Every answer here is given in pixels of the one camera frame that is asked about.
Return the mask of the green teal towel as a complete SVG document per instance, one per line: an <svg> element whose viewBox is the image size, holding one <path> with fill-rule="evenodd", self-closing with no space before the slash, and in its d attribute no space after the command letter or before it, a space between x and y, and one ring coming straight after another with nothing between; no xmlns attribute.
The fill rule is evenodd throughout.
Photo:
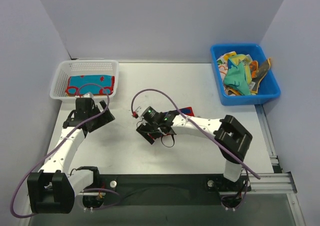
<svg viewBox="0 0 320 226"><path fill-rule="evenodd" d="M227 62L228 71L223 83L238 91L243 96L251 95L249 84L252 81L250 69L247 70L247 64L244 61L234 63L232 60Z"/></svg>

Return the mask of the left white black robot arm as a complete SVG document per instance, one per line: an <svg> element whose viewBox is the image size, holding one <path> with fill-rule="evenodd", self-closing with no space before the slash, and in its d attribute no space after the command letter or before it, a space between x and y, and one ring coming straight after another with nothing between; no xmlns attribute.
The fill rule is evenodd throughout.
<svg viewBox="0 0 320 226"><path fill-rule="evenodd" d="M96 166L81 166L70 173L71 162L89 133L114 121L108 103L97 105L90 95L77 98L75 109L63 122L54 150L38 172L27 177L32 213L70 213L75 197L87 188L102 185Z"/></svg>

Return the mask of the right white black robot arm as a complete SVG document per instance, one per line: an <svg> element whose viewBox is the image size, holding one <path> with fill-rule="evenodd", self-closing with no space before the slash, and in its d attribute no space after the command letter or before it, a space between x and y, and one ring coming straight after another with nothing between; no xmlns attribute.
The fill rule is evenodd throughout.
<svg viewBox="0 0 320 226"><path fill-rule="evenodd" d="M153 144L164 136L191 135L212 139L225 158L224 178L236 182L245 168L244 159L253 136L233 116L223 119L205 119L179 113L177 110L157 112L147 107L141 116L136 131Z"/></svg>

